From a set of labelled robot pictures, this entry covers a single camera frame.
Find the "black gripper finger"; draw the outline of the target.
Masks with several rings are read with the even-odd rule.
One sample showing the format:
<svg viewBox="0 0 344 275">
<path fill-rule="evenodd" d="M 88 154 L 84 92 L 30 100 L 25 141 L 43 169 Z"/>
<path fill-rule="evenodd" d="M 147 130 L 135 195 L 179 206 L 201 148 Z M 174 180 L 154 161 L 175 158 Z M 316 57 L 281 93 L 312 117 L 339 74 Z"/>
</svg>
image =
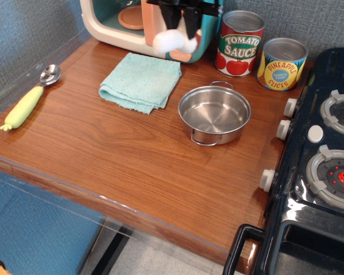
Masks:
<svg viewBox="0 0 344 275">
<path fill-rule="evenodd" d="M 162 12 L 167 29 L 176 29 L 181 20 L 181 11 L 175 5 L 160 3 L 159 7 Z"/>
<path fill-rule="evenodd" d="M 192 40 L 201 27 L 202 12 L 196 7 L 187 7 L 184 10 L 184 20 L 188 39 Z"/>
</svg>

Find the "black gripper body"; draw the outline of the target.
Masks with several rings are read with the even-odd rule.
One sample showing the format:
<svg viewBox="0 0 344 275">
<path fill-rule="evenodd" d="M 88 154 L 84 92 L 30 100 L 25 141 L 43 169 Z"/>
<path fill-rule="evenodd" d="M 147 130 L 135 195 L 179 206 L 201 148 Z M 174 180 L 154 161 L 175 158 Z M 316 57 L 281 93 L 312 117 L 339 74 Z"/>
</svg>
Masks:
<svg viewBox="0 0 344 275">
<path fill-rule="evenodd" d="M 214 17 L 218 17 L 221 14 L 221 4 L 219 1 L 205 2 L 205 1 L 188 1 L 188 0 L 180 0 L 180 1 L 157 1 L 157 0 L 149 0 L 147 3 L 152 5 L 157 5 L 160 7 L 161 10 L 172 14 L 179 11 L 191 10 L 196 11 L 198 14 L 205 14 Z"/>
</svg>

